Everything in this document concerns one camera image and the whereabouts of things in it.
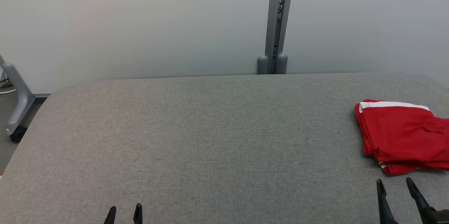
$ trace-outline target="red folded cloth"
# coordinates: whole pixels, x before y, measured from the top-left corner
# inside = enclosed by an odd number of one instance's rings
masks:
[[[364,100],[355,106],[363,152],[383,171],[399,175],[422,169],[449,170],[449,119],[425,106]]]

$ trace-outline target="gray tablecloth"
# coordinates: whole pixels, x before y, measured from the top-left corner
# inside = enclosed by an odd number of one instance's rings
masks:
[[[362,153],[363,99],[428,106],[448,91],[417,75],[303,74],[108,80],[48,98],[0,180],[0,222],[378,223],[382,178],[400,223],[420,223],[406,176]],[[449,208],[445,171],[412,177]]]

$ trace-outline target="white stripe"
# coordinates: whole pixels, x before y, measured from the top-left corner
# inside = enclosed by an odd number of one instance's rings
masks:
[[[404,103],[404,102],[393,102],[393,101],[379,101],[379,102],[361,102],[359,107],[359,112],[362,113],[363,109],[369,108],[369,107],[415,107],[415,108],[422,108],[427,111],[430,111],[430,109],[426,106],[420,106],[410,103]]]

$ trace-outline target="white partition panel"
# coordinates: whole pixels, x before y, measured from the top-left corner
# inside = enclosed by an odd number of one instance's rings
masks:
[[[98,79],[255,74],[268,0],[0,0],[0,54],[32,93]]]
[[[394,70],[449,87],[449,0],[291,0],[287,73]]]

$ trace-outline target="black wheel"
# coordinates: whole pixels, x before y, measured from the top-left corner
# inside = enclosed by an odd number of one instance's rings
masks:
[[[24,136],[25,132],[27,132],[26,127],[22,127],[21,125],[16,128],[14,133],[9,136],[11,138],[11,141],[15,143],[19,143],[22,140],[22,137]]]

